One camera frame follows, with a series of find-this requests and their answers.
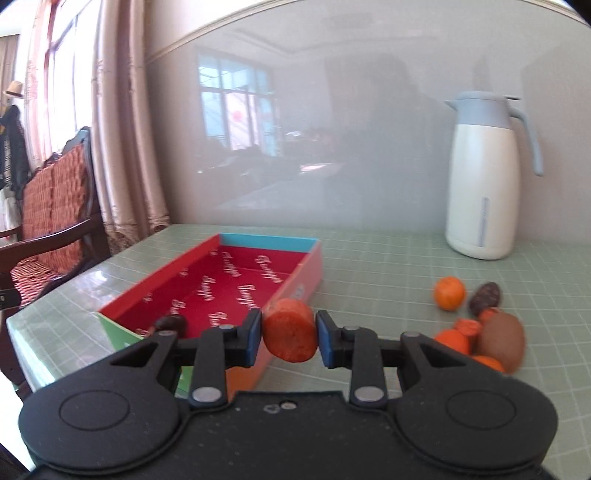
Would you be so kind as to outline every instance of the gray wall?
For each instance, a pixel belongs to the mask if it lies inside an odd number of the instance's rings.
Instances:
[[[197,57],[211,50],[273,72],[280,156],[205,140]],[[534,177],[516,124],[519,236],[565,242],[591,240],[590,78],[589,28],[518,0],[303,0],[148,65],[176,222],[442,230],[454,127],[443,101],[487,89],[522,97],[545,157]],[[296,130],[309,141],[288,142]]]

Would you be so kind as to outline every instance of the orange carrot slice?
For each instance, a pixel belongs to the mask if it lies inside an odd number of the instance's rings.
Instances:
[[[484,309],[480,315],[478,316],[478,320],[480,320],[483,324],[486,323],[491,317],[499,313],[501,310],[496,307],[490,307]]]
[[[473,343],[482,331],[482,324],[472,319],[457,319],[453,327],[464,334],[470,340],[470,343]]]
[[[305,362],[318,348],[314,314],[294,299],[277,300],[264,311],[262,337],[267,349],[286,362]]]

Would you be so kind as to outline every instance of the white thermos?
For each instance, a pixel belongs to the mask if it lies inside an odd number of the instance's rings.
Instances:
[[[524,123],[534,173],[543,162],[525,114],[491,92],[463,92],[446,102],[457,111],[447,200],[446,239],[456,251],[495,260],[513,250],[519,212],[519,154],[511,117]]]

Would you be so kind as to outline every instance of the wall molding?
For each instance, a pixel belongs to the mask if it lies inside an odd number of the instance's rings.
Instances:
[[[209,33],[217,28],[223,27],[224,25],[228,25],[232,22],[235,22],[236,20],[241,20],[242,18],[257,14],[259,12],[263,12],[265,10],[269,10],[271,8],[276,8],[276,7],[280,7],[282,5],[287,5],[287,4],[291,4],[294,2],[301,2],[301,1],[303,1],[303,0],[264,0],[260,3],[255,4],[255,5],[251,5],[250,7],[246,7],[241,10],[238,10],[236,12],[233,12],[229,15],[226,15],[225,17],[218,18],[217,20],[214,20],[213,22],[209,22],[208,24],[205,24],[202,27],[197,28],[196,30],[192,31],[191,33],[188,33],[183,38],[180,38],[176,42],[170,44],[168,47],[162,48],[162,49],[158,50],[156,53],[150,55],[146,59],[146,65],[164,57],[166,54],[171,53],[172,51],[195,40],[196,38],[199,38],[202,35],[205,35],[206,33]],[[565,17],[569,17],[572,20],[582,23],[583,25],[587,25],[585,20],[583,20],[578,15],[578,13],[576,11],[571,10],[568,7],[565,7],[564,5],[557,4],[557,3],[553,2],[552,0],[519,0],[519,1],[526,2],[528,4],[537,5],[542,8],[547,8],[549,10],[556,12],[556,13],[564,15]]]

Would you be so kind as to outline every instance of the beige curtain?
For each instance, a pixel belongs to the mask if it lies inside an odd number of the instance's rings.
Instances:
[[[144,0],[102,2],[92,147],[111,251],[166,227],[144,70]]]
[[[14,63],[17,59],[17,46],[18,35],[0,37],[0,91],[2,92],[14,80]],[[11,98],[2,95],[2,100],[0,100],[1,114],[4,114],[10,104]]]
[[[40,167],[51,156],[49,114],[47,107],[47,64],[52,5],[57,0],[40,0],[29,44],[27,76],[25,78],[25,131],[29,162]]]

